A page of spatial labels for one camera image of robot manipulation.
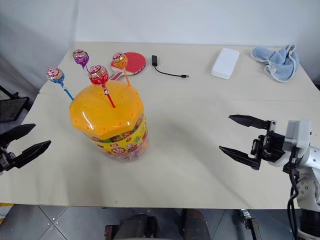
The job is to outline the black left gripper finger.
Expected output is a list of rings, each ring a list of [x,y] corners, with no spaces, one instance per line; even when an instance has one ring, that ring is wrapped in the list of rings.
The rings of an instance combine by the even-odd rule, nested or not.
[[[51,141],[47,140],[41,143],[34,144],[33,146],[24,150],[19,156],[14,159],[14,166],[18,169],[30,163],[38,156],[43,154],[50,146]]]
[[[0,135],[0,146],[2,148],[7,148],[8,145],[14,141],[18,140],[25,135],[27,135],[34,127],[36,124],[34,123],[28,123],[28,124],[22,124],[19,126],[16,126]]]

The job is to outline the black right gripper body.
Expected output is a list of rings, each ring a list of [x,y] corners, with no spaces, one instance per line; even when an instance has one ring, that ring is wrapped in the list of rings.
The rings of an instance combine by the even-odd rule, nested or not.
[[[251,125],[257,129],[266,130],[266,135],[259,135],[258,139],[253,140],[250,154],[256,160],[262,159],[275,163],[285,154],[283,150],[285,137],[275,133],[276,123],[275,120],[255,120]]]

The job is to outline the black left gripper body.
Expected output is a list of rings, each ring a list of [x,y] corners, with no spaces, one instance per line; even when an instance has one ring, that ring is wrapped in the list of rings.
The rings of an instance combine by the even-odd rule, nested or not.
[[[18,168],[16,155],[7,151],[7,145],[0,145],[0,171],[9,171],[12,168]]]

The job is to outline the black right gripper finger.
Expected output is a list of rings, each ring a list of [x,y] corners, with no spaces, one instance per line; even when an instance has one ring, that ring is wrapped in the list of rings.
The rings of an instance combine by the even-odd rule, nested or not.
[[[256,171],[260,169],[260,159],[249,157],[249,155],[244,152],[224,146],[219,146],[219,149],[236,162],[249,166]]]
[[[234,114],[229,115],[228,118],[245,127],[254,127],[257,129],[263,129],[267,131],[270,129],[271,125],[270,120],[262,120],[250,115]]]

